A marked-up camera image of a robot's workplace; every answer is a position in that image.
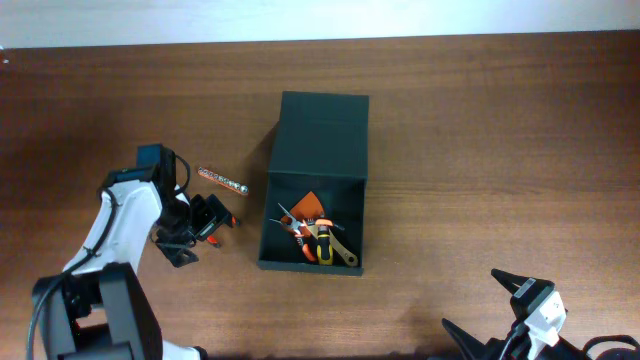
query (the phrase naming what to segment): white plastic part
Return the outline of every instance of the white plastic part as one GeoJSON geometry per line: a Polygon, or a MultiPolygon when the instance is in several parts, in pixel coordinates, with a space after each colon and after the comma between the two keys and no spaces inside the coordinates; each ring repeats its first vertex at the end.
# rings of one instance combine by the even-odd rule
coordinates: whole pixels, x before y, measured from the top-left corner
{"type": "Polygon", "coordinates": [[[555,346],[558,343],[560,340],[558,333],[566,319],[567,311],[560,293],[554,290],[524,321],[524,324],[529,327],[531,339],[527,359],[534,360],[546,345],[555,346]]]}
{"type": "MultiPolygon", "coordinates": [[[[109,190],[113,192],[118,203],[111,230],[97,251],[97,256],[75,270],[73,275],[99,271],[112,262],[128,262],[134,272],[138,271],[147,235],[162,212],[158,191],[153,183],[139,180],[117,183],[109,190]]],[[[102,206],[89,235],[76,256],[65,265],[65,270],[84,258],[87,255],[86,249],[92,249],[96,245],[111,211],[111,199],[103,192],[102,206]]]]}
{"type": "Polygon", "coordinates": [[[198,350],[162,341],[162,360],[200,360],[198,350]]]}

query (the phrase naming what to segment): table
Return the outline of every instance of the table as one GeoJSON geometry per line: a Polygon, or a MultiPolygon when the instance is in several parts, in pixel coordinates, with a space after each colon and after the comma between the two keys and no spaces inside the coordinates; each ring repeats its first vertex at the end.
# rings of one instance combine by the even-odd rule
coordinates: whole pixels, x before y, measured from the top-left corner
{"type": "MultiPolygon", "coordinates": [[[[163,336],[212,355],[433,354],[447,317],[485,342],[513,314],[492,268],[556,282],[581,347],[640,336],[640,32],[6,50],[0,64],[0,357],[29,294],[95,219],[96,189],[162,142],[244,220],[139,279],[163,336]],[[370,95],[362,278],[257,268],[283,90],[370,95]]],[[[180,170],[179,182],[184,180],[180,170]]]]}

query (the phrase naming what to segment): open box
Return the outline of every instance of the open box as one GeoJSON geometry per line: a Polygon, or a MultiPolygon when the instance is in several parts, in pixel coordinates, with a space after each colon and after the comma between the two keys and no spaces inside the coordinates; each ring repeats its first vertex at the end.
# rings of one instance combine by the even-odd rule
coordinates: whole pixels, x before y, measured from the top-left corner
{"type": "Polygon", "coordinates": [[[261,269],[362,275],[368,113],[368,96],[283,93],[269,164],[261,269]],[[283,216],[278,203],[291,209],[309,191],[326,217],[346,229],[332,232],[358,257],[357,266],[346,266],[335,252],[334,265],[308,262],[292,234],[269,221],[283,216]]]}

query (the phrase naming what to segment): wooden tabletop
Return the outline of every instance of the wooden tabletop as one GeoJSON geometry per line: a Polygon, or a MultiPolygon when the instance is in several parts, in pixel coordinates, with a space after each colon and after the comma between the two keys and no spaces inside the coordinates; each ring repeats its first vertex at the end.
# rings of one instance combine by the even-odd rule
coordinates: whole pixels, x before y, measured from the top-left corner
{"type": "MultiPolygon", "coordinates": [[[[0,357],[30,292],[80,248],[107,172],[162,142],[244,220],[139,279],[163,336],[213,355],[436,353],[446,317],[504,338],[492,268],[554,281],[581,347],[640,336],[640,32],[6,50],[0,64],[0,357]],[[361,278],[256,266],[283,90],[370,95],[361,278]]],[[[178,181],[184,180],[179,173],[178,181]]]]}

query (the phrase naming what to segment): pliers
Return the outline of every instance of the pliers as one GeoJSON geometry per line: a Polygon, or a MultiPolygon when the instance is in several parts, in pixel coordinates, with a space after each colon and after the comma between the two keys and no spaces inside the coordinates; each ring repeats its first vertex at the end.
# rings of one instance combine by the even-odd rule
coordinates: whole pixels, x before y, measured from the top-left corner
{"type": "Polygon", "coordinates": [[[296,219],[293,215],[291,215],[287,211],[287,209],[284,208],[284,206],[282,206],[280,203],[278,203],[278,205],[280,206],[284,214],[289,218],[289,220],[291,220],[291,223],[286,224],[276,219],[269,219],[269,220],[276,222],[282,225],[282,227],[284,227],[285,229],[291,231],[293,233],[293,236],[295,236],[296,241],[298,242],[298,245],[300,245],[300,247],[302,248],[302,252],[304,253],[304,256],[306,256],[307,259],[311,262],[318,262],[318,259],[316,259],[316,257],[311,252],[309,243],[305,240],[305,235],[300,231],[300,228],[306,227],[307,223],[298,221],[298,219],[296,219]]]}

